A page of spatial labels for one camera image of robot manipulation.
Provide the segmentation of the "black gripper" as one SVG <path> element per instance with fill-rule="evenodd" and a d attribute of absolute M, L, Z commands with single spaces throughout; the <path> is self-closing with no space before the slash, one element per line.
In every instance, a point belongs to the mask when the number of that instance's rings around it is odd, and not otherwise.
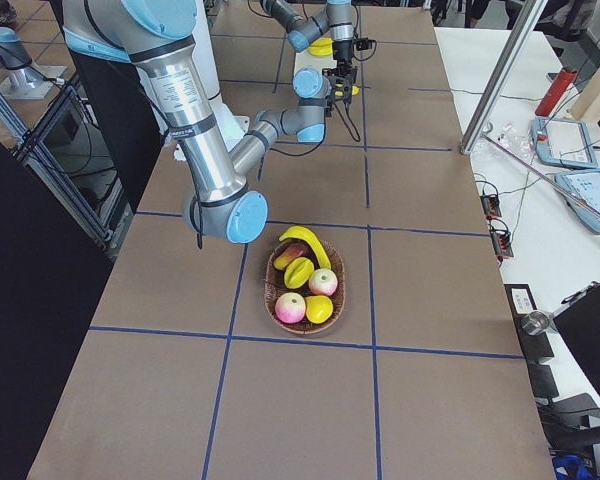
<path fill-rule="evenodd" d="M 334 40 L 332 43 L 336 76 L 345 80 L 353 79 L 353 45 L 353 39 Z"/>

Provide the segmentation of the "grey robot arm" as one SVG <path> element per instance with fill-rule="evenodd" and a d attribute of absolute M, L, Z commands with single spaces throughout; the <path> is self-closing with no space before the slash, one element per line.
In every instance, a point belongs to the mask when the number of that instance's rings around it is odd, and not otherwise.
<path fill-rule="evenodd" d="M 293 78 L 294 108 L 261 112 L 228 148 L 194 62 L 193 1 L 65 1 L 63 30 L 76 53 L 130 63 L 143 71 L 156 110 L 184 153 L 193 191 L 183 216 L 198 236 L 250 243 L 265 227 L 268 204 L 246 175 L 282 136 L 319 143 L 333 88 L 312 68 Z"/>
<path fill-rule="evenodd" d="M 330 73 L 351 83 L 356 81 L 357 68 L 352 64 L 356 35 L 350 1 L 328 1 L 320 12 L 309 18 L 302 17 L 287 1 L 262 0 L 260 5 L 285 29 L 296 53 L 306 51 L 314 41 L 330 32 L 336 61 Z"/>

